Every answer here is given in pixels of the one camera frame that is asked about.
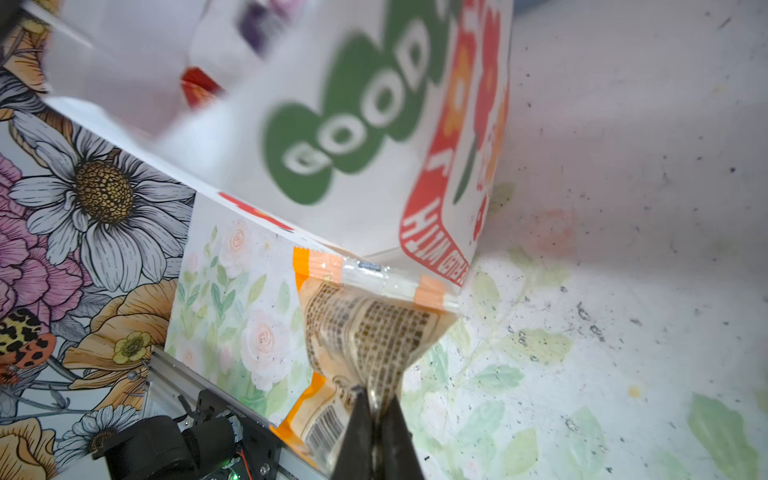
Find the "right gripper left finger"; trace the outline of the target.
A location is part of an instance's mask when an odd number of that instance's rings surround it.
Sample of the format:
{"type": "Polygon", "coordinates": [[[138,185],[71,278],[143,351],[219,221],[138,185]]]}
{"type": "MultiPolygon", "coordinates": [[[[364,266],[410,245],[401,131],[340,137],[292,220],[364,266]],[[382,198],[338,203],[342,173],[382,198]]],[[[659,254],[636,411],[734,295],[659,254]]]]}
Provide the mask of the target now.
{"type": "Polygon", "coordinates": [[[347,425],[331,480],[371,480],[374,425],[368,394],[355,389],[355,404],[347,425]]]}

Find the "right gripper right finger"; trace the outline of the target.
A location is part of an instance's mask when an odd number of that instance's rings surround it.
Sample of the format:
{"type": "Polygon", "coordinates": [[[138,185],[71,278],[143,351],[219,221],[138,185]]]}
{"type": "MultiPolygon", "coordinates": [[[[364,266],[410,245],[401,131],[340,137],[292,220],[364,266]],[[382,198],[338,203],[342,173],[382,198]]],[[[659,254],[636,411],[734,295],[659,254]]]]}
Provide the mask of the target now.
{"type": "Polygon", "coordinates": [[[380,423],[381,467],[384,480],[424,480],[399,400],[393,398],[380,423]]]}

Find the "small tan snack packet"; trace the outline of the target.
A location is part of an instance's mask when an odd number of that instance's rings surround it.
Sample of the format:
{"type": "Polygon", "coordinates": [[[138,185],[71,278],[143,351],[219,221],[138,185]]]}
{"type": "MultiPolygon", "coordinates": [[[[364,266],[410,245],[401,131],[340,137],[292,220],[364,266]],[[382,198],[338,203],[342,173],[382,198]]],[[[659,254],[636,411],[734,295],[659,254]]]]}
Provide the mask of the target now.
{"type": "Polygon", "coordinates": [[[405,372],[459,318],[456,296],[429,276],[297,247],[293,270],[303,315],[310,386],[277,437],[330,479],[363,388],[374,425],[372,479],[380,478],[380,423],[405,372]]]}

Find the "white floral paper bag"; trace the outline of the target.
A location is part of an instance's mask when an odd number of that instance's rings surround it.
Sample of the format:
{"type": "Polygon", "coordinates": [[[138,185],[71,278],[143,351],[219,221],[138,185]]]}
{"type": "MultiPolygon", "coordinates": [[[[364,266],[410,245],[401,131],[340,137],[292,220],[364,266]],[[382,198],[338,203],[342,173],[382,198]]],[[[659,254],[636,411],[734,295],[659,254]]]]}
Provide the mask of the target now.
{"type": "Polygon", "coordinates": [[[264,56],[245,1],[63,1],[49,103],[323,249],[458,290],[509,107],[510,1],[306,1],[264,56]],[[191,109],[198,67],[223,92],[191,109]]]}

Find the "red snack packet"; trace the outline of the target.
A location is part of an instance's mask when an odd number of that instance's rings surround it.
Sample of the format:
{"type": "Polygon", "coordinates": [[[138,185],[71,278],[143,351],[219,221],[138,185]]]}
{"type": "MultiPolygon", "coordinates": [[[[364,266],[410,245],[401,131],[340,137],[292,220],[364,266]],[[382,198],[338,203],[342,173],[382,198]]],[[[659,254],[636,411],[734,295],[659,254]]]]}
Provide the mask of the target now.
{"type": "Polygon", "coordinates": [[[221,86],[198,67],[186,69],[180,84],[184,98],[193,110],[207,106],[223,92],[221,86]]]}

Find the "purple Foxs berries candy bag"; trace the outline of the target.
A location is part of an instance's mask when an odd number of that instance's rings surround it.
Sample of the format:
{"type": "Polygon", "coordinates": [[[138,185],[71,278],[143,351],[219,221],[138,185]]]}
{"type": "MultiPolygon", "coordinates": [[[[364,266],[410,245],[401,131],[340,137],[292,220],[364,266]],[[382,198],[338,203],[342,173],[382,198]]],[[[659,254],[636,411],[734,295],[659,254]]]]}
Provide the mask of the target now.
{"type": "Polygon", "coordinates": [[[245,1],[235,26],[254,53],[264,56],[297,21],[306,4],[303,0],[245,1]]]}

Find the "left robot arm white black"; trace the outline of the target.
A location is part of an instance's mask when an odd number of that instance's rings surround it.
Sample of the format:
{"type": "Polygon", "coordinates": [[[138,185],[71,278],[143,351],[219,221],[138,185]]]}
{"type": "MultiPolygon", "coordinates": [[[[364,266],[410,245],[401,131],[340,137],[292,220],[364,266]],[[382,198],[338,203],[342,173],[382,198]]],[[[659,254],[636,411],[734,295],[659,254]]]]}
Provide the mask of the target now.
{"type": "Polygon", "coordinates": [[[144,418],[104,440],[91,458],[105,461],[112,479],[215,479],[239,456],[242,422],[177,399],[182,415],[144,418]]]}

